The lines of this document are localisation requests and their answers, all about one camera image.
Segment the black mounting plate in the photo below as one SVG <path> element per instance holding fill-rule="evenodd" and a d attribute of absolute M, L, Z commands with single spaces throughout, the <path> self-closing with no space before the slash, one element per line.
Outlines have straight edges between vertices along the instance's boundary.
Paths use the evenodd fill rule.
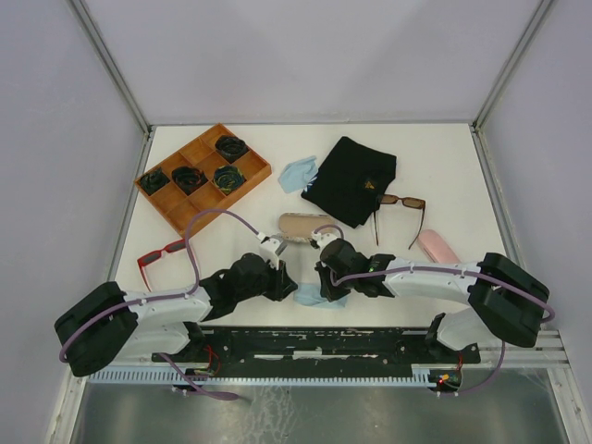
<path fill-rule="evenodd" d="M 426 344 L 425 328 L 201 326 L 201 329 L 204 341 L 190 343 L 172 358 L 177 363 L 207 363 L 209 354 L 203 350 L 203 344 L 210 345 L 220 357 L 218 377 L 409 377 L 412 364 L 459 361 L 456 352 L 435 357 Z M 335 358 L 318 359 L 318 354 Z M 481 362 L 476 344 L 466 347 L 461 354 L 465 364 Z M 153 361 L 162 362 L 162 358 L 155 354 Z"/>

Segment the black t-shirt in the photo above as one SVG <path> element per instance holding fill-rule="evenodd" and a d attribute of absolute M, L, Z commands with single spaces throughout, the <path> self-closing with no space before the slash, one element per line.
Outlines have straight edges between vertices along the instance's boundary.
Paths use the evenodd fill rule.
<path fill-rule="evenodd" d="M 378 196 L 395 179 L 397 157 L 342 137 L 302 197 L 356 228 L 379 207 Z"/>

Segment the red wire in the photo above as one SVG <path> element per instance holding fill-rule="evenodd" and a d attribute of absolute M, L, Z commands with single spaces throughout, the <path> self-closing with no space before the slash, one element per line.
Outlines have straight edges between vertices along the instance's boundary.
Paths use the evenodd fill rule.
<path fill-rule="evenodd" d="M 220 368 L 222 368 L 222 362 L 220 361 L 220 357 L 214 352 L 214 349 L 212 349 L 211 346 L 206 345 L 204 348 L 206 350 L 208 350 L 210 353 L 210 363 L 207 367 L 208 370 L 210 370 L 212 368 L 212 356 L 214 356 L 218 360 L 218 366 L 216 367 L 216 371 L 212 375 L 212 376 L 216 376 L 218 374 L 218 372 L 220 371 Z"/>

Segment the blue cleaning cloth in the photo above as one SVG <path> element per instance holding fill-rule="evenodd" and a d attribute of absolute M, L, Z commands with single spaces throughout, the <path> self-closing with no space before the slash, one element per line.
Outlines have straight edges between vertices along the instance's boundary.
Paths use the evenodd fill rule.
<path fill-rule="evenodd" d="M 345 296 L 338 301 L 329 302 L 321 296 L 321 286 L 318 284 L 298 284 L 298 289 L 294 291 L 294 301 L 314 308 L 345 308 L 348 297 Z"/>
<path fill-rule="evenodd" d="M 315 160 L 316 156 L 311 155 L 286 165 L 278 179 L 279 185 L 281 185 L 284 192 L 295 192 L 306 186 L 318 171 Z"/>

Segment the wooden tray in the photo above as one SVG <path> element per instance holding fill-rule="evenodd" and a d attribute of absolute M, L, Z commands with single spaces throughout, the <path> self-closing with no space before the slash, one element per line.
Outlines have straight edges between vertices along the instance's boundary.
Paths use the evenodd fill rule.
<path fill-rule="evenodd" d="M 247 192 L 271 175 L 271 166 L 250 146 L 246 154 L 230 164 L 216 152 L 216 141 L 222 135 L 234 136 L 224 125 L 218 123 L 198 138 L 192 140 L 176 151 L 160 164 L 146 171 L 150 173 L 161 167 L 170 180 L 160 190 L 148 195 L 140 186 L 140 176 L 135 180 L 140 193 L 148 199 L 158 213 L 166 219 L 172 228 L 183 237 L 191 218 L 208 208 L 228 209 Z M 214 184 L 214 171 L 224 165 L 237 167 L 246 181 L 228 196 Z M 171 173 L 178 167 L 197 167 L 201 169 L 208 181 L 189 196 L 173 181 Z M 213 213 L 200 217 L 191 229 L 193 236 L 200 229 L 220 216 Z"/>

